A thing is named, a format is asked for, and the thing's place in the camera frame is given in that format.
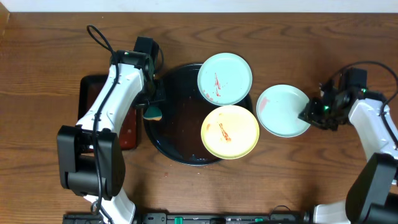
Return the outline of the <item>green scrubbing sponge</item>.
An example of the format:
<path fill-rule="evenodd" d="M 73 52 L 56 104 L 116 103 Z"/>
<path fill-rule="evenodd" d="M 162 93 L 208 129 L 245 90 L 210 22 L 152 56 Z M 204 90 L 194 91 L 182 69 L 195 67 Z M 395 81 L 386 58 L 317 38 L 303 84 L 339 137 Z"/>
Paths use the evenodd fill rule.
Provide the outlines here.
<path fill-rule="evenodd" d="M 149 106 L 143 114 L 143 118 L 148 121 L 160 121 L 162 119 L 162 112 L 156 106 Z"/>

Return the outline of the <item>light blue plate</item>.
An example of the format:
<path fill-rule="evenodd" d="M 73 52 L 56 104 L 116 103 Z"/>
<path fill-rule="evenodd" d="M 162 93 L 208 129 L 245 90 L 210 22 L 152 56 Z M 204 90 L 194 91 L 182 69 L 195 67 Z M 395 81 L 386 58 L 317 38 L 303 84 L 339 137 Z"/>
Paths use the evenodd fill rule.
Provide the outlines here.
<path fill-rule="evenodd" d="M 292 138 L 303 134 L 308 122 L 299 119 L 299 114 L 309 102 L 308 96 L 291 85 L 274 85 L 260 95 L 257 105 L 257 118 L 270 133 Z"/>

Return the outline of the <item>yellow plate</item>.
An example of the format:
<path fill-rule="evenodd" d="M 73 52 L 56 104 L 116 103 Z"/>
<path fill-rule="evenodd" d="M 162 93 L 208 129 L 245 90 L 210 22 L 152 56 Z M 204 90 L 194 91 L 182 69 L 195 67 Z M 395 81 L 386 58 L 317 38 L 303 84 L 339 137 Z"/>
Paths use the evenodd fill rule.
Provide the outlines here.
<path fill-rule="evenodd" d="M 206 116 L 200 134 L 203 145 L 212 155 L 238 159 L 255 148 L 260 129 L 249 110 L 228 105 L 218 107 Z"/>

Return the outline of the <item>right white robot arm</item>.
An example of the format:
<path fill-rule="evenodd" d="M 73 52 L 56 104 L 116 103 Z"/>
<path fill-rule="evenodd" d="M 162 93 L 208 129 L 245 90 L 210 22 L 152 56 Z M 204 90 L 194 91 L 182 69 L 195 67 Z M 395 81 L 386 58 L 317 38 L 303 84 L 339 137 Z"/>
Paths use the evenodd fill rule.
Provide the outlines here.
<path fill-rule="evenodd" d="M 335 131 L 351 124 L 361 141 L 367 163 L 341 202 L 317 205 L 314 223 L 397 223 L 397 128 L 382 93 L 365 84 L 333 81 L 320 87 L 299 118 L 320 129 Z"/>

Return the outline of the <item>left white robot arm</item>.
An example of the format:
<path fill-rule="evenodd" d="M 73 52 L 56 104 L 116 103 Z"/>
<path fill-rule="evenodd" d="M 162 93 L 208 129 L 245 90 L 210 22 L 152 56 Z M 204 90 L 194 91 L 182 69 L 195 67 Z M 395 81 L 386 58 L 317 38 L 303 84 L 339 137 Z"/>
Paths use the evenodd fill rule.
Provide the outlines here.
<path fill-rule="evenodd" d="M 60 183 L 91 202 L 105 223 L 132 223 L 136 211 L 123 189 L 126 173 L 119 133 L 132 106 L 147 106 L 157 84 L 160 49 L 118 50 L 91 108 L 57 134 Z"/>

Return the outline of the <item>round black tray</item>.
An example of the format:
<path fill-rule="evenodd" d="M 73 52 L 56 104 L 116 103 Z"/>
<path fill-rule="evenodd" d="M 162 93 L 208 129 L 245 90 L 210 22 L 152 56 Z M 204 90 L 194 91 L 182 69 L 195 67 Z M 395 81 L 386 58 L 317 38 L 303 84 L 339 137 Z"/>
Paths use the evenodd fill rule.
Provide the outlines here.
<path fill-rule="evenodd" d="M 209 152 L 201 139 L 205 118 L 219 107 L 199 90 L 201 66 L 191 63 L 169 70 L 160 79 L 165 90 L 165 100 L 158 105 L 162 118 L 144 120 L 146 134 L 159 152 L 189 166 L 207 166 L 222 160 Z"/>

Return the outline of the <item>black rectangular tray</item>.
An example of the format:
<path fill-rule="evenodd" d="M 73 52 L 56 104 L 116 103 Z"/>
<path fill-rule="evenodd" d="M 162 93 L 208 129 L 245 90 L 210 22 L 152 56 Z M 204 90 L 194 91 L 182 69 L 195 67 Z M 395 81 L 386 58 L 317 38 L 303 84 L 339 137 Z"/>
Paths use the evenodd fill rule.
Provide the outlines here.
<path fill-rule="evenodd" d="M 78 119 L 84 117 L 91 108 L 106 79 L 106 75 L 88 75 L 81 79 Z M 133 107 L 130 107 L 119 132 L 119 143 L 122 151 L 132 150 L 137 147 L 137 132 L 137 112 Z"/>

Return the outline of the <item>pale green plate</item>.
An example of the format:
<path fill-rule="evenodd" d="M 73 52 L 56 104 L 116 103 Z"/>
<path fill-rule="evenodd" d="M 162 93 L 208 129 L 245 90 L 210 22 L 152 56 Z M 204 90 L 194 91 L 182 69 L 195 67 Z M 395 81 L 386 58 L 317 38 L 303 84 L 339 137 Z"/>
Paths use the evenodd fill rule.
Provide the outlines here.
<path fill-rule="evenodd" d="M 208 102 L 217 106 L 234 105 L 248 95 L 252 70 L 245 59 L 236 54 L 216 54 L 200 67 L 197 85 Z"/>

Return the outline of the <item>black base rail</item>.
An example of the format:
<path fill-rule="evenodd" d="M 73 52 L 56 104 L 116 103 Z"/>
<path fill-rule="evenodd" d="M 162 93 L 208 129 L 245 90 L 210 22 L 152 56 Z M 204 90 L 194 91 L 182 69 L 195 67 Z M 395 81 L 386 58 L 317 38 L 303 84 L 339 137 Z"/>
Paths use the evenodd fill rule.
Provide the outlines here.
<path fill-rule="evenodd" d="M 64 214 L 62 224 L 130 223 L 130 224 L 261 224 L 261 223 L 313 223 L 312 214 L 278 208 L 265 214 L 249 213 L 168 213 L 163 210 L 140 211 L 135 206 L 101 208 L 100 214 Z"/>

